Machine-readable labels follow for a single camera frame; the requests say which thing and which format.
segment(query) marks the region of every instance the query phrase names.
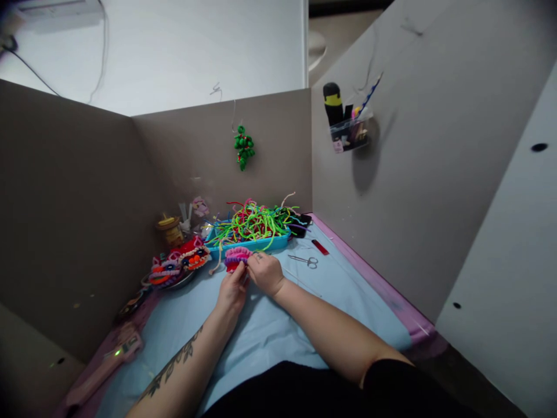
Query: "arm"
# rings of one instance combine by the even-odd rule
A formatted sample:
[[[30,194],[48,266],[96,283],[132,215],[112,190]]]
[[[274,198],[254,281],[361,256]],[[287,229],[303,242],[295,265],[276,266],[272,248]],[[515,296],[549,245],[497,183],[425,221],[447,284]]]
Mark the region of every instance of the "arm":
[[[347,380],[361,386],[377,360],[411,364],[356,319],[287,280],[276,258],[254,254],[248,271],[255,284],[298,322],[329,367]]]
[[[242,284],[243,277],[243,263],[233,274],[226,275],[215,309],[147,386],[127,418],[188,417],[195,414],[244,306],[248,282]]]

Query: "hanging green decoration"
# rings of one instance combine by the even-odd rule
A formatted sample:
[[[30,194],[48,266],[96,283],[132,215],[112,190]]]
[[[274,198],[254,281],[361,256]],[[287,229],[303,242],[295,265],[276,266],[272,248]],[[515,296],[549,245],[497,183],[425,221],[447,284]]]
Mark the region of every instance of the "hanging green decoration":
[[[236,140],[234,144],[234,148],[239,150],[238,151],[238,164],[240,165],[240,170],[245,170],[245,164],[248,162],[250,157],[255,155],[254,148],[254,141],[251,139],[251,136],[244,135],[245,128],[242,125],[238,126],[238,135],[234,138]]]

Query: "tattooed arm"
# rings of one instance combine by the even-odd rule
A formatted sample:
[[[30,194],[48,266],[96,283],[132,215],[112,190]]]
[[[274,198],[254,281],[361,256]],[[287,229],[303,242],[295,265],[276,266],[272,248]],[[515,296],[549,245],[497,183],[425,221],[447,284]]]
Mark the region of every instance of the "tattooed arm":
[[[244,264],[226,275],[215,309],[147,386],[128,418],[193,416],[244,307]]]

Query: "forearm tattoo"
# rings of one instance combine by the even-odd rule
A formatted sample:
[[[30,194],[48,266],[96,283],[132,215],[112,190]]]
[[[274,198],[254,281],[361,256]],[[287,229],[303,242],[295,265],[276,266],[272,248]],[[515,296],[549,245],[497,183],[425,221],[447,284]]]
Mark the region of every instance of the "forearm tattoo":
[[[180,361],[182,362],[182,364],[184,364],[189,357],[193,356],[192,343],[197,339],[197,336],[202,331],[202,329],[203,325],[201,325],[199,331],[194,334],[194,336],[186,343],[186,345],[178,350],[178,352],[174,355],[174,357],[170,359],[167,365],[162,368],[160,373],[156,375],[149,386],[147,386],[145,392],[143,392],[143,394],[139,397],[138,402],[140,402],[147,395],[151,395],[151,397],[153,397],[153,394],[161,388],[162,377],[164,376],[164,383],[166,383],[168,381],[168,378],[172,375],[172,372],[174,371],[174,364],[179,364]]]

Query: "hand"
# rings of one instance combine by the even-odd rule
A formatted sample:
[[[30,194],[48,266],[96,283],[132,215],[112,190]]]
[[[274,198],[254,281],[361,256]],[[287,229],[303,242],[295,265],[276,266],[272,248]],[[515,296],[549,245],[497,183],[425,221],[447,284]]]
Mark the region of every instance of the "hand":
[[[239,315],[245,304],[245,293],[248,285],[249,277],[246,277],[245,265],[241,261],[236,271],[228,273],[222,279],[219,298],[216,301],[216,309]]]
[[[272,255],[256,253],[248,258],[249,276],[267,295],[274,297],[285,283],[280,261]]]

